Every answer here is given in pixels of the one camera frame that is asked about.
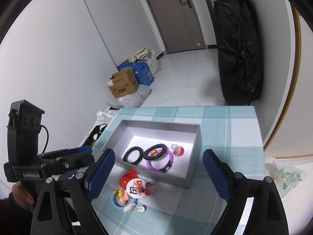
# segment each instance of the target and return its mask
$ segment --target hand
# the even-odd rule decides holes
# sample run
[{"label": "hand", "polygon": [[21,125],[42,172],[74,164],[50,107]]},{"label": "hand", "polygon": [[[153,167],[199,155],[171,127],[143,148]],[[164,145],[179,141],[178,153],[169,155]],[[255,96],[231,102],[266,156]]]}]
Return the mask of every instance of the hand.
[{"label": "hand", "polygon": [[32,211],[34,199],[31,194],[22,186],[21,181],[18,181],[12,186],[12,194],[15,202],[22,208]]}]

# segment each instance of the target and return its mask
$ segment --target sleeve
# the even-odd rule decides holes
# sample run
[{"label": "sleeve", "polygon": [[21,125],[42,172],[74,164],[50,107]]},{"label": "sleeve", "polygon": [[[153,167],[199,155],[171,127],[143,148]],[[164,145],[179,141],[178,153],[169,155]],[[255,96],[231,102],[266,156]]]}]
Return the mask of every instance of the sleeve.
[{"label": "sleeve", "polygon": [[14,200],[12,193],[0,200],[0,229],[3,235],[30,235],[32,214],[22,209]]}]

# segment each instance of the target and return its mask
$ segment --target screw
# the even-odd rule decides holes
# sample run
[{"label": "screw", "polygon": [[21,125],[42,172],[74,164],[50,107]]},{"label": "screw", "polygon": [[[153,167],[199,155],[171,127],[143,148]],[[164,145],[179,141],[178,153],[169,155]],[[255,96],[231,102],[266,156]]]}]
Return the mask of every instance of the screw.
[{"label": "screw", "polygon": [[272,183],[272,182],[273,182],[273,179],[272,179],[271,177],[266,177],[266,178],[265,178],[265,181],[266,181],[267,183]]},{"label": "screw", "polygon": [[53,178],[52,177],[49,177],[46,179],[46,183],[51,183],[53,181]]},{"label": "screw", "polygon": [[79,173],[77,173],[77,174],[75,175],[75,177],[76,177],[77,179],[81,179],[83,176],[84,176],[84,174],[83,174],[82,172],[79,172]]},{"label": "screw", "polygon": [[234,176],[235,176],[235,178],[238,178],[238,179],[242,179],[242,177],[243,177],[242,173],[240,173],[240,172],[235,172]]}]

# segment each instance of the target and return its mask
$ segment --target wooden door trim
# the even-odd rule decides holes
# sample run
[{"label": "wooden door trim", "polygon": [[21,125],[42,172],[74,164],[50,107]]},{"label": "wooden door trim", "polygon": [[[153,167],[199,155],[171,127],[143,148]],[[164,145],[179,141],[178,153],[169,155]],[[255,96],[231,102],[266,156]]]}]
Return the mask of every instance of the wooden door trim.
[{"label": "wooden door trim", "polygon": [[275,159],[294,159],[294,158],[303,158],[303,157],[312,157],[313,154],[307,154],[307,155],[294,155],[294,156],[278,156],[275,157]]},{"label": "wooden door trim", "polygon": [[300,59],[301,59],[301,26],[300,26],[300,14],[299,12],[295,9],[295,7],[291,4],[291,10],[292,10],[292,15],[294,19],[294,25],[295,25],[295,63],[294,63],[294,68],[292,72],[292,77],[291,77],[291,83],[289,87],[289,91],[287,94],[287,98],[284,104],[284,107],[281,111],[281,115],[278,118],[278,121],[268,138],[267,142],[264,145],[264,151],[267,150],[268,146],[272,142],[273,138],[275,137],[276,133],[278,132],[279,127],[281,126],[286,113],[288,111],[288,108],[290,106],[293,94],[295,92],[295,87],[297,84],[298,80],[298,75],[299,75],[299,69],[300,69]]}]

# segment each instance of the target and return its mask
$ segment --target door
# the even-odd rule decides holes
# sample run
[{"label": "door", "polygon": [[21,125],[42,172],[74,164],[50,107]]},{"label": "door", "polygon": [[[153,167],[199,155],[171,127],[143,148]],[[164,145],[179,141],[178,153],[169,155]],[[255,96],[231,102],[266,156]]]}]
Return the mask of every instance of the door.
[{"label": "door", "polygon": [[205,43],[191,0],[147,0],[168,53],[204,49]]}]

